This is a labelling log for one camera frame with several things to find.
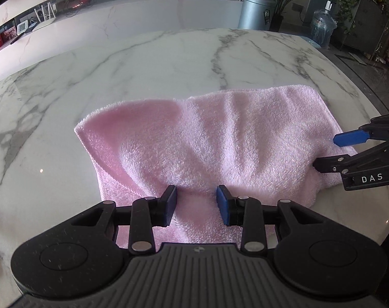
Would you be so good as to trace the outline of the pink terry towel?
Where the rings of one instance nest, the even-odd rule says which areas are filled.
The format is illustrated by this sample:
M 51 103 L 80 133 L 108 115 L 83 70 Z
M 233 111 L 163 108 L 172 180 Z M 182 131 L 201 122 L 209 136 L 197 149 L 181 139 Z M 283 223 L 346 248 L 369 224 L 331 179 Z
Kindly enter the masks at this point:
M 76 127 L 103 200 L 129 206 L 174 185 L 177 207 L 157 244 L 239 243 L 222 221 L 216 190 L 274 205 L 289 198 L 310 207 L 341 183 L 313 166 L 319 157 L 353 155 L 321 96 L 306 85 L 225 90 L 188 99 L 147 99 L 99 109 Z

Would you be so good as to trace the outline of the clear water jug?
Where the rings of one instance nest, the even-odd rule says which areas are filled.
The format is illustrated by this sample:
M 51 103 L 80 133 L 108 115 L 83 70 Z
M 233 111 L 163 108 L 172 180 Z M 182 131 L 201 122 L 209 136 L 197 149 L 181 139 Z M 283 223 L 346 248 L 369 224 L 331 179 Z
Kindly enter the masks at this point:
M 316 10 L 314 12 L 310 24 L 311 39 L 323 49 L 329 47 L 331 35 L 337 27 L 337 22 L 331 15 L 331 7 L 332 2 L 327 1 L 324 9 Z

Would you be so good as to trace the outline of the grey metal trash bin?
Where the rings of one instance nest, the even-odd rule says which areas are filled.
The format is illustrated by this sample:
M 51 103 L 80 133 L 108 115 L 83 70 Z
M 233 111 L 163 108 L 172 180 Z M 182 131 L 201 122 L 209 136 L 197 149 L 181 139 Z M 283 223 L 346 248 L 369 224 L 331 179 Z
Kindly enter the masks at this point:
M 268 31 L 275 6 L 273 0 L 242 0 L 238 28 Z

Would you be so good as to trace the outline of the white wifi router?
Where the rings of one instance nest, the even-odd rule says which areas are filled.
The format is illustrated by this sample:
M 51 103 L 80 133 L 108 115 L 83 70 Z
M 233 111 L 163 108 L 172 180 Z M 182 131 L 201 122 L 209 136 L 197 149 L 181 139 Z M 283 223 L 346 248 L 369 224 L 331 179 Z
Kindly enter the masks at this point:
M 40 30 L 46 26 L 51 25 L 56 20 L 56 14 L 54 11 L 54 5 L 51 2 L 42 4 L 40 8 L 35 8 L 34 13 L 36 15 L 36 25 L 33 27 L 33 31 Z

